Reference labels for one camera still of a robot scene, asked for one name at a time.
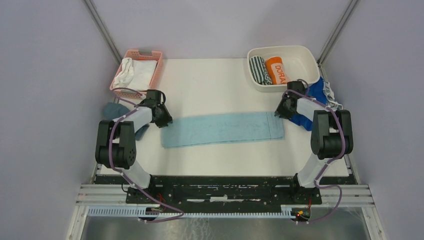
orange towel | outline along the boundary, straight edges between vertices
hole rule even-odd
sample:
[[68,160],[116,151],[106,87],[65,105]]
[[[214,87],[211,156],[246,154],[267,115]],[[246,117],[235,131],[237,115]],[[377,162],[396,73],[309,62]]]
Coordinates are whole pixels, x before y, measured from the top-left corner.
[[287,84],[291,80],[284,73],[283,60],[279,56],[273,56],[265,62],[266,70],[272,79],[273,85]]

white wall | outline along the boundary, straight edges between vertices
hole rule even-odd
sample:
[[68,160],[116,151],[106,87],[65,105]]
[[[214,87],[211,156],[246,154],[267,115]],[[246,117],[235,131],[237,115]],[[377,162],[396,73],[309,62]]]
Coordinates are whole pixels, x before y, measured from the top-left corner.
[[325,65],[390,240],[423,239],[424,2],[363,0]]
[[246,58],[250,49],[303,45],[317,58],[348,0],[94,0],[122,55]]
[[0,239],[64,239],[116,69],[82,1],[0,1]]

white table surface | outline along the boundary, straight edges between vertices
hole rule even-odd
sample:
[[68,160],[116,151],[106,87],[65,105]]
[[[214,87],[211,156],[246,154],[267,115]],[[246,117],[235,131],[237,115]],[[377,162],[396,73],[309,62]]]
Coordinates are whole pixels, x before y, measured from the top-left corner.
[[[174,119],[190,116],[274,112],[281,92],[251,86],[245,58],[167,59],[158,89]],[[136,160],[152,175],[293,176],[311,155],[311,132],[282,119],[284,140],[168,148],[154,123],[136,142]],[[101,174],[117,174],[102,167]],[[348,176],[343,159],[326,176]]]

metal floor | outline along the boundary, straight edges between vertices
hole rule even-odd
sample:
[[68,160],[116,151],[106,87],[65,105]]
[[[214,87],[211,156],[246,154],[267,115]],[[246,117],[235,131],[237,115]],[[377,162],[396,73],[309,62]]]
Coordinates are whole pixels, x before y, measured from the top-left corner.
[[[312,218],[329,210],[314,208]],[[312,224],[270,218],[183,218],[145,224],[129,217],[87,217],[84,240],[369,240],[360,208],[339,208]]]

dark blue cloth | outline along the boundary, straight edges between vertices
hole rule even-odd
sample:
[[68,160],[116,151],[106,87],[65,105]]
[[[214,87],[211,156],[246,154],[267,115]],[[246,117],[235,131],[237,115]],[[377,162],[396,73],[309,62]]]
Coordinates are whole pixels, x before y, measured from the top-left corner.
[[[108,102],[103,108],[103,117],[107,120],[114,120],[129,112],[130,110],[128,109],[128,107],[120,103]],[[135,132],[135,140],[139,141],[140,139],[142,139],[143,135],[145,134],[148,128],[149,125],[146,124],[142,126],[139,130],[137,130]]]
[[[309,93],[307,95],[316,98],[316,100],[323,104],[327,104],[327,98],[323,93],[323,89],[324,80],[320,77],[316,83],[309,86]],[[290,119],[290,121],[299,126],[303,126],[308,131],[312,131],[312,121],[304,115],[296,114]]]

